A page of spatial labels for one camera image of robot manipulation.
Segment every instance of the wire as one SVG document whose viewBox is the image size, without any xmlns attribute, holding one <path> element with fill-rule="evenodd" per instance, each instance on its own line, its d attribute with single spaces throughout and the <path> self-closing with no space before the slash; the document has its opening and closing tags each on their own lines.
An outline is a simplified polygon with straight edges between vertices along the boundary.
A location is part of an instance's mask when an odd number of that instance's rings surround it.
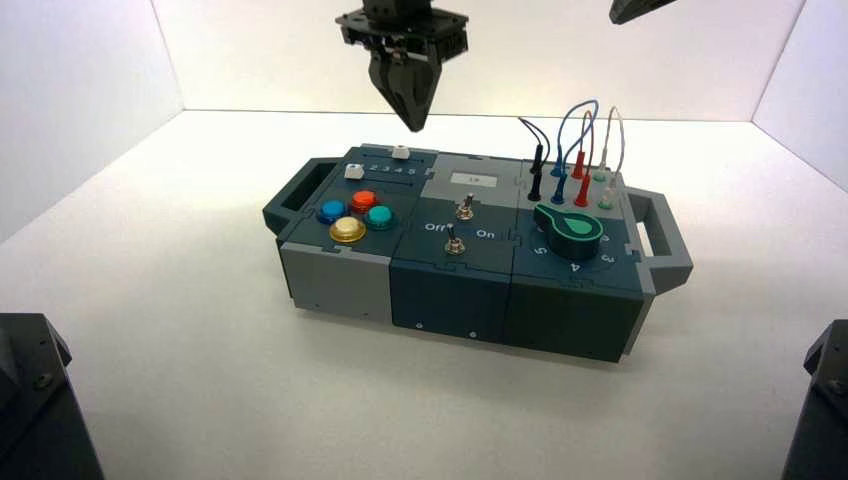
<svg viewBox="0 0 848 480">
<path fill-rule="evenodd" d="M 542 138 L 545 139 L 545 145 L 547 146 L 547 149 L 546 149 L 547 153 L 545 154 L 545 159 L 542 160 L 542 165 L 544 165 L 548 161 L 548 157 L 551 155 L 551 141 L 548 140 L 548 136 L 545 135 L 545 132 L 543 132 L 541 128 L 537 127 L 530 120 L 527 120 L 526 118 L 518 117 L 518 121 L 523 123 L 524 126 L 527 127 L 527 130 L 530 130 L 530 133 L 532 133 L 533 136 L 536 137 L 536 141 L 539 142 L 539 145 L 542 144 L 542 140 L 539 139 L 539 135 L 536 135 L 536 132 L 539 132 L 542 135 Z"/>
<path fill-rule="evenodd" d="M 592 116 L 591 110 L 586 110 L 583 113 L 583 125 L 580 127 L 581 131 L 583 131 L 586 128 L 586 118 L 591 118 L 591 116 Z M 591 150 L 589 150 L 589 165 L 586 167 L 587 172 L 589 171 L 588 168 L 592 166 L 592 159 L 595 157 L 595 127 L 594 126 L 591 127 L 590 130 L 592 131 L 592 141 L 589 144 L 589 147 L 591 148 Z M 580 139 L 580 151 L 581 152 L 583 151 L 583 139 L 582 138 Z"/>
<path fill-rule="evenodd" d="M 610 109 L 609 118 L 607 118 L 607 135 L 606 135 L 606 138 L 604 139 L 604 151 L 603 151 L 603 155 L 601 157 L 601 167 L 606 167 L 606 165 L 607 165 L 607 146 L 609 145 L 609 132 L 610 132 L 611 127 L 612 127 L 612 116 L 613 116 L 613 114 L 615 114 L 615 117 L 618 120 L 619 129 L 621 130 L 621 156 L 618 159 L 618 167 L 616 167 L 616 169 L 615 169 L 615 175 L 613 175 L 612 180 L 610 181 L 612 186 L 615 187 L 615 184 L 618 181 L 618 174 L 621 172 L 622 165 L 624 165 L 624 146 L 625 146 L 624 120 L 621 118 L 621 113 L 618 111 L 618 107 L 616 107 L 616 106 L 613 106 Z"/>
<path fill-rule="evenodd" d="M 586 136 L 586 134 L 589 133 L 588 130 L 584 129 L 583 132 L 580 135 L 580 138 L 576 142 L 574 142 L 574 145 L 572 145 L 571 148 L 568 149 L 568 152 L 565 153 L 565 157 L 563 157 L 562 156 L 562 130 L 565 128 L 565 121 L 568 120 L 568 117 L 570 117 L 571 114 L 574 113 L 575 110 L 578 110 L 578 109 L 583 108 L 583 107 L 588 106 L 588 105 L 592 105 L 592 106 L 595 107 L 594 114 L 592 115 L 592 121 L 589 122 L 589 128 L 591 129 L 595 126 L 595 119 L 598 117 L 598 109 L 600 108 L 600 106 L 598 105 L 598 101 L 595 100 L 595 99 L 586 100 L 585 102 L 583 102 L 581 104 L 575 105 L 571 110 L 568 111 L 568 113 L 565 114 L 564 117 L 562 117 L 562 123 L 559 125 L 559 133 L 557 134 L 557 163 L 556 163 L 556 166 L 554 166 L 553 171 L 551 171 L 551 175 L 553 175 L 555 177 L 562 175 L 563 159 L 568 158 L 568 155 L 571 154 L 571 152 L 575 148 L 577 148 L 577 145 L 579 145 L 580 142 L 583 140 L 583 138 Z"/>
</svg>

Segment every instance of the carrying handle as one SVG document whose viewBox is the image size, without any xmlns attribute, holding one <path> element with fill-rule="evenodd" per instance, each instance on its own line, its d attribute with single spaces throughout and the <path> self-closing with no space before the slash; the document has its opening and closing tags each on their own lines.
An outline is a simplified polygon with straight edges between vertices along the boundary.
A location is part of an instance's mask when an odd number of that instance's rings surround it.
<svg viewBox="0 0 848 480">
<path fill-rule="evenodd" d="M 306 162 L 294 177 L 262 209 L 265 225 L 279 235 L 286 226 L 300 216 L 304 205 L 315 192 L 323 190 L 327 179 L 341 163 L 342 158 L 313 158 Z"/>
<path fill-rule="evenodd" d="M 692 258 L 665 195 L 630 187 L 626 193 L 633 216 L 645 224 L 654 251 L 654 256 L 645 257 L 644 262 L 651 271 L 657 295 L 683 285 L 692 272 Z"/>
</svg>

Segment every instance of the blue button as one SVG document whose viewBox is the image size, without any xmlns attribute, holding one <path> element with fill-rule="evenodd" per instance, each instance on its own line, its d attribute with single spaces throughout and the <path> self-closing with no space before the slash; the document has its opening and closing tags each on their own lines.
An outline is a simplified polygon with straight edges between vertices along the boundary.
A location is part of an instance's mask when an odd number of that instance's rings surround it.
<svg viewBox="0 0 848 480">
<path fill-rule="evenodd" d="M 330 200 L 321 205 L 321 211 L 318 212 L 318 221 L 327 225 L 332 225 L 336 220 L 342 218 L 347 213 L 345 204 L 338 200 Z"/>
<path fill-rule="evenodd" d="M 389 207 L 380 205 L 368 210 L 365 223 L 374 230 L 386 230 L 392 226 L 393 216 Z"/>
</svg>

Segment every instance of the white wire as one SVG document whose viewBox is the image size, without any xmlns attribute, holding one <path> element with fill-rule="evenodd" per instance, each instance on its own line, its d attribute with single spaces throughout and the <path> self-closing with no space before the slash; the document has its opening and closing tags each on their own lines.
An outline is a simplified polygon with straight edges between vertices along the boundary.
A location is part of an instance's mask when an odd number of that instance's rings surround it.
<svg viewBox="0 0 848 480">
<path fill-rule="evenodd" d="M 625 145 L 625 141 L 624 141 L 624 120 L 621 118 L 621 113 L 618 111 L 618 107 L 616 107 L 616 106 L 613 106 L 610 109 L 609 118 L 607 118 L 607 135 L 606 135 L 606 138 L 604 139 L 604 152 L 603 152 L 603 156 L 601 158 L 601 166 L 606 167 L 606 164 L 607 164 L 607 146 L 609 145 L 609 132 L 610 132 L 610 127 L 612 127 L 612 115 L 613 114 L 615 114 L 615 117 L 618 120 L 619 129 L 621 130 L 621 156 L 618 159 L 618 168 L 615 169 L 615 175 L 613 175 L 612 180 L 610 182 L 610 183 L 612 183 L 613 186 L 615 186 L 615 184 L 618 181 L 618 174 L 621 172 L 622 165 L 624 165 L 624 145 Z"/>
</svg>

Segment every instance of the yellow button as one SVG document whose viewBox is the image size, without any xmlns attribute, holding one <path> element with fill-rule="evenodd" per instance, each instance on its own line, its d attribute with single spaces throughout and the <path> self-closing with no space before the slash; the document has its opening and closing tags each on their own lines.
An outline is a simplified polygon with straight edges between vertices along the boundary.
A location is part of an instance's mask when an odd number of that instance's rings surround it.
<svg viewBox="0 0 848 480">
<path fill-rule="evenodd" d="M 330 238 L 341 243 L 353 243 L 365 236 L 365 224 L 354 217 L 342 217 L 330 227 Z"/>
</svg>

